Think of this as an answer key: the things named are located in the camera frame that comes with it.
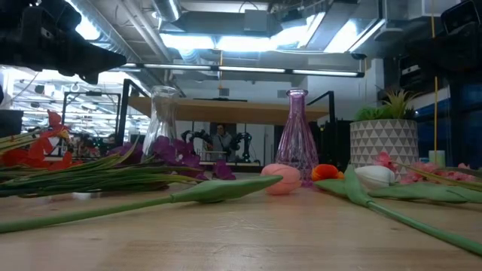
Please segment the pink glass vase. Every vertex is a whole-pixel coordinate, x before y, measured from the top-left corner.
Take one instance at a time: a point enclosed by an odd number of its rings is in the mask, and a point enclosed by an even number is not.
[[[304,97],[308,91],[288,90],[286,94],[289,97],[289,115],[276,154],[276,163],[299,169],[302,185],[311,187],[311,172],[318,165],[318,156],[304,111]]]

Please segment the table surface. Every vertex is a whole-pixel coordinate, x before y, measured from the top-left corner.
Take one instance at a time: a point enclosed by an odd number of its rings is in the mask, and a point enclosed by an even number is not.
[[[96,199],[0,199],[0,221],[113,206]],[[379,202],[482,242],[482,208]],[[482,258],[335,196],[263,191],[218,204],[169,204],[0,236],[6,270],[482,270]]]

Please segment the green stem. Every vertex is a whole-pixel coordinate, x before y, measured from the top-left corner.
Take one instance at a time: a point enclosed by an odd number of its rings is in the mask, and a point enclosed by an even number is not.
[[[171,203],[172,197],[168,196],[160,199],[150,199],[143,202],[129,203],[122,206],[108,207],[97,210],[73,212],[64,215],[54,215],[46,218],[30,218],[19,221],[0,223],[0,233],[12,233],[21,230],[33,230],[40,227],[51,226],[73,221],[79,221],[88,218],[95,218],[103,215],[112,215],[119,212],[132,211],[140,208],[157,206],[165,203]]]
[[[402,214],[399,214],[395,211],[392,211],[390,209],[387,209],[375,202],[369,202],[368,203],[368,208],[380,212],[384,215],[387,215],[391,218],[396,219],[397,221],[400,221],[403,224],[406,224],[410,227],[413,227],[421,232],[427,233],[431,236],[434,236],[435,238],[438,238],[442,241],[448,242],[452,245],[458,246],[460,248],[463,248],[467,251],[473,252],[479,256],[482,256],[482,244],[478,242],[474,242],[470,239],[467,239],[463,236],[459,236],[453,233],[448,233],[443,230],[439,230],[437,228],[434,228],[432,226],[429,226],[427,224],[424,224],[422,222],[416,221],[412,218],[408,218]]]

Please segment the wooden shelf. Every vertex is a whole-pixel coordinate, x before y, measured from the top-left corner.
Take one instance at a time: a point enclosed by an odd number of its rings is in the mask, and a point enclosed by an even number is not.
[[[130,97],[129,105],[144,115],[151,116],[151,98]],[[177,120],[187,121],[284,125],[288,112],[287,105],[179,99],[176,117]],[[317,121],[327,115],[328,110],[308,106],[306,114],[308,121]]]

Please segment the geometric patterned pot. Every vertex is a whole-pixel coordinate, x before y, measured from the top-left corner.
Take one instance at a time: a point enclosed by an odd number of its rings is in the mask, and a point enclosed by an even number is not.
[[[355,168],[371,166],[385,151],[392,160],[411,165],[419,160],[416,122],[413,120],[364,120],[350,124],[351,163]],[[407,174],[398,167],[395,180]]]

